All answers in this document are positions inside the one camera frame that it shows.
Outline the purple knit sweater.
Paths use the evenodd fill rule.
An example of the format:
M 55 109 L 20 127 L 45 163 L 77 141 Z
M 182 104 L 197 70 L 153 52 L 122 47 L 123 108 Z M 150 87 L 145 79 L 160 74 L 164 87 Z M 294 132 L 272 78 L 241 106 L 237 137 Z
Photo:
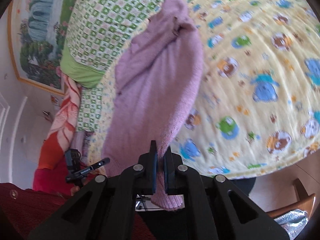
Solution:
M 110 159 L 109 177 L 135 165 L 152 141 L 163 163 L 193 106 L 202 70 L 202 42 L 187 3 L 164 0 L 115 67 L 114 112 L 101 153 Z

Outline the red white floral blanket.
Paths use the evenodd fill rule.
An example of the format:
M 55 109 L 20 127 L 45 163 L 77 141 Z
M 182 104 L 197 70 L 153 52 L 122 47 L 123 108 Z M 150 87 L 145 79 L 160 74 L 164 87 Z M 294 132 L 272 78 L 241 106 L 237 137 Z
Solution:
M 66 183 L 68 170 L 65 152 L 74 138 L 80 90 L 70 77 L 65 74 L 62 77 L 67 86 L 66 94 L 41 147 L 38 167 L 34 173 L 33 190 L 70 196 L 73 185 Z

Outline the silver foil bag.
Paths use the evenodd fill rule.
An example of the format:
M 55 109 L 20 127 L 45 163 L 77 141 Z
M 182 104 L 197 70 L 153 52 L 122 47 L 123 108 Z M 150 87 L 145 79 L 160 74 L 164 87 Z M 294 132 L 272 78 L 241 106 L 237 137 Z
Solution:
M 307 225 L 308 212 L 295 209 L 275 218 L 274 221 L 287 232 L 290 240 L 294 240 Z

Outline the yellow cartoon print quilt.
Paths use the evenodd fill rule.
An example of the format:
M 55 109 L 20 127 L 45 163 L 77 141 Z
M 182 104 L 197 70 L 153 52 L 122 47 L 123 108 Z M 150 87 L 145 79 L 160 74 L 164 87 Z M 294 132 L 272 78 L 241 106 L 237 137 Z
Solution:
M 171 144 L 200 174 L 275 172 L 319 150 L 319 21 L 306 0 L 185 0 L 203 76 Z

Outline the green white checkered quilt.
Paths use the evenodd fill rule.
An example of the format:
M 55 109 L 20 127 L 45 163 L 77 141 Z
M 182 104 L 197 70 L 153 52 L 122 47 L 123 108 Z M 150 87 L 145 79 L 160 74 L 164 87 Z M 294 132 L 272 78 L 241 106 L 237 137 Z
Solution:
M 101 116 L 100 80 L 141 22 L 163 0 L 76 0 L 60 67 L 82 87 L 76 130 L 94 132 Z

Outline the waterfall landscape painting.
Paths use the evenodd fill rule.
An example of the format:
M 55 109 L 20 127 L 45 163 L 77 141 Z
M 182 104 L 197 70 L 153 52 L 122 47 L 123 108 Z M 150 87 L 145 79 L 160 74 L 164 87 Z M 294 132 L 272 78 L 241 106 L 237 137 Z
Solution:
M 12 0 L 8 42 L 18 80 L 63 95 L 60 61 L 76 0 Z

